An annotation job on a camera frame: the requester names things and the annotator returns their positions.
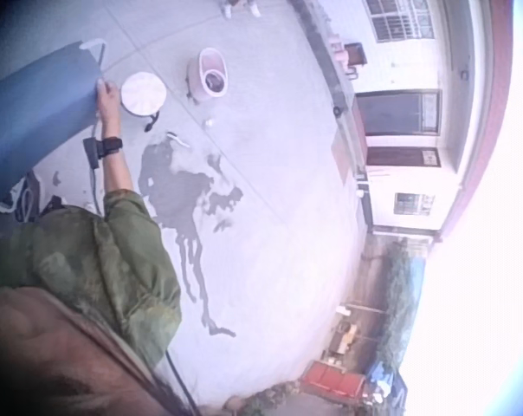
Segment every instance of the sky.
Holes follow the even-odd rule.
[[[432,251],[400,373],[406,414],[523,414],[523,0],[507,112],[483,180]]]

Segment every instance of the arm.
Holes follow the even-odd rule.
[[[102,139],[120,137],[121,120],[119,89],[113,82],[98,80],[98,110],[102,121]],[[104,187],[106,194],[119,189],[132,191],[131,173],[125,161],[123,149],[102,160],[104,166]]]

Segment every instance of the feet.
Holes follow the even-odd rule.
[[[233,16],[232,10],[233,10],[233,6],[231,6],[228,3],[223,6],[223,15],[225,16],[226,19],[230,19]]]
[[[248,7],[250,8],[250,13],[252,13],[252,16],[262,17],[262,13],[260,13],[260,9],[258,9],[258,5],[256,2],[248,1]]]

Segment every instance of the white building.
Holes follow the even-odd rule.
[[[358,73],[352,85],[365,127],[374,230],[448,232],[500,130],[511,68],[511,2],[320,4],[346,50],[361,44],[365,55],[350,57]],[[356,60],[366,63],[353,65]]]

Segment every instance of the person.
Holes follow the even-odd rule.
[[[117,86],[97,103],[120,138]],[[103,218],[64,205],[0,241],[0,414],[201,414],[153,371],[181,322],[160,229],[122,149],[102,164]]]
[[[223,5],[223,14],[225,17],[230,19],[233,16],[233,7],[238,5],[241,2],[241,0],[225,0],[225,3]],[[258,4],[255,0],[247,0],[248,7],[250,9],[250,13],[252,13],[255,17],[261,17],[262,13],[260,13],[260,9],[258,8]]]

